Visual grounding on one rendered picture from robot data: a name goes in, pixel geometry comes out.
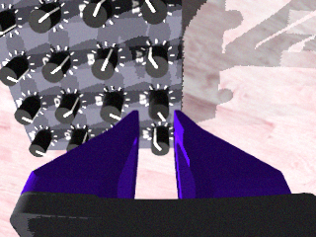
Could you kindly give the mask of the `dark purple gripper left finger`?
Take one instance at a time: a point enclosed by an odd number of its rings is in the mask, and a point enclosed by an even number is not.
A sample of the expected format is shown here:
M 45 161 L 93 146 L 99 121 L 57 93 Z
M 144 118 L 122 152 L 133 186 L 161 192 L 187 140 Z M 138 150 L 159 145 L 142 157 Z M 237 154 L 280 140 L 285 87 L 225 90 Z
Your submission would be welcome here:
M 139 112 L 134 110 L 109 130 L 31 171 L 21 194 L 135 198 L 138 153 Z

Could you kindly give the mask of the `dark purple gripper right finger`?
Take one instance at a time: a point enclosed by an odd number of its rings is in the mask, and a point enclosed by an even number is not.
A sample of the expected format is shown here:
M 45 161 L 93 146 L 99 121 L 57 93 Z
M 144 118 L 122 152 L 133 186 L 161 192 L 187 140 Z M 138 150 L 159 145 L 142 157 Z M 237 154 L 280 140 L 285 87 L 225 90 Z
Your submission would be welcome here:
M 292 194 L 282 171 L 206 131 L 180 110 L 174 110 L 173 135 L 178 198 Z

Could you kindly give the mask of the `dark grey knob box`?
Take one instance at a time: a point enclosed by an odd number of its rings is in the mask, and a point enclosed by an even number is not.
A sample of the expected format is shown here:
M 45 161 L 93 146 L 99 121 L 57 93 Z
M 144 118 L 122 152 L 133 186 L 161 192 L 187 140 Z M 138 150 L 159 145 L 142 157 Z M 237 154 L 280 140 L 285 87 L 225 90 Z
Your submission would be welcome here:
M 165 156 L 181 110 L 182 0 L 0 0 L 0 65 L 33 156 L 134 110 L 139 149 Z

